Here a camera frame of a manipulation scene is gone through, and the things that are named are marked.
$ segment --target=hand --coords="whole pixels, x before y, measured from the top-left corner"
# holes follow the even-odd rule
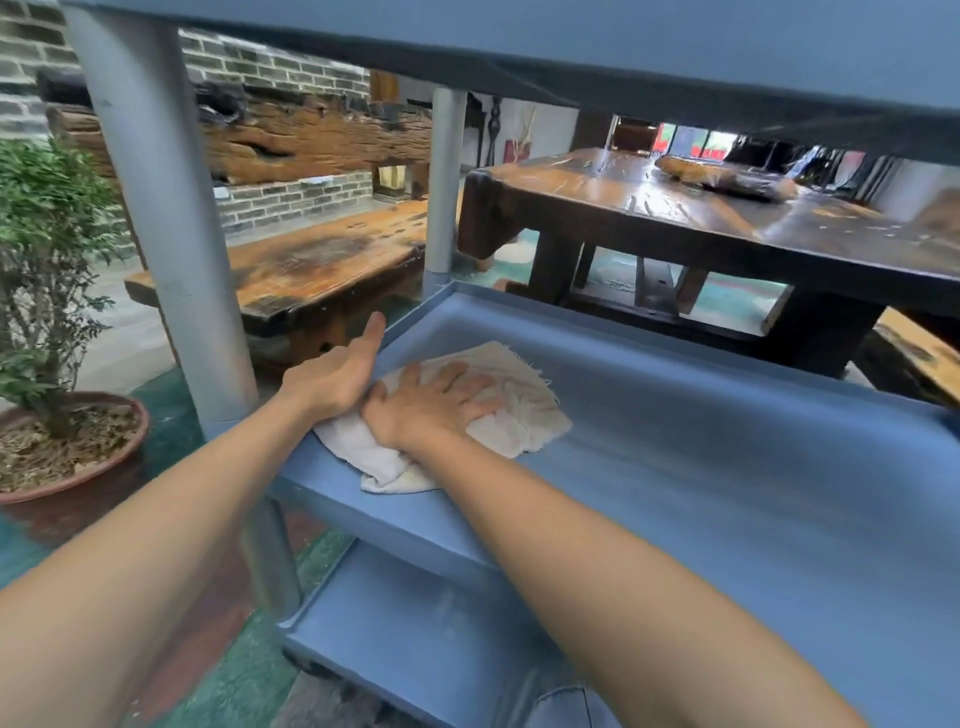
[[[360,400],[370,383],[386,326],[382,313],[371,314],[363,335],[347,346],[288,369],[277,396],[303,409],[310,425],[342,415]]]
[[[420,384],[420,364],[408,364],[390,396],[383,382],[376,382],[360,410],[376,442],[416,457],[420,446],[438,434],[465,434],[471,422],[502,407],[502,395],[473,400],[493,377],[463,376],[467,368],[462,361],[447,364],[433,381]]]

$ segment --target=soil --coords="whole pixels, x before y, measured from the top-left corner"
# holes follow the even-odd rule
[[[131,407],[90,404],[73,412],[70,440],[51,438],[39,423],[0,432],[0,493],[29,491],[93,468],[136,434],[139,417]]]

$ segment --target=gray metal pole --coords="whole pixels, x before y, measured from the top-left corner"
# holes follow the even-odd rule
[[[63,13],[210,439],[249,415],[258,395],[177,28],[115,12]],[[275,619],[290,617],[300,585],[283,519],[269,502],[254,510],[243,543],[256,552],[254,582],[270,585],[259,590],[264,607]]]
[[[433,92],[430,137],[430,199],[426,209],[426,254],[423,296],[450,282],[457,234],[460,150],[464,143],[467,93],[440,87]]]

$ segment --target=rustic wooden bench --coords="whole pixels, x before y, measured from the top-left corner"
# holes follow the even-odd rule
[[[345,343],[353,313],[422,273],[426,205],[411,200],[229,248],[244,330],[287,336],[290,363]],[[126,287],[159,307],[149,271]]]

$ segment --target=white rag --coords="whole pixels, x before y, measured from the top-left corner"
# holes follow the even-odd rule
[[[495,383],[487,391],[499,390],[504,395],[504,407],[467,427],[470,437],[495,452],[510,458],[522,452],[536,452],[573,426],[560,411],[556,395],[540,373],[503,344],[491,341],[465,352],[424,361],[420,382],[432,381],[442,366],[451,361],[468,364],[465,376],[491,375]],[[383,377],[388,392],[393,393],[399,386],[401,371],[397,369]],[[402,452],[380,447],[359,409],[313,429],[330,452],[363,472],[360,487],[369,493],[419,493],[438,487]]]

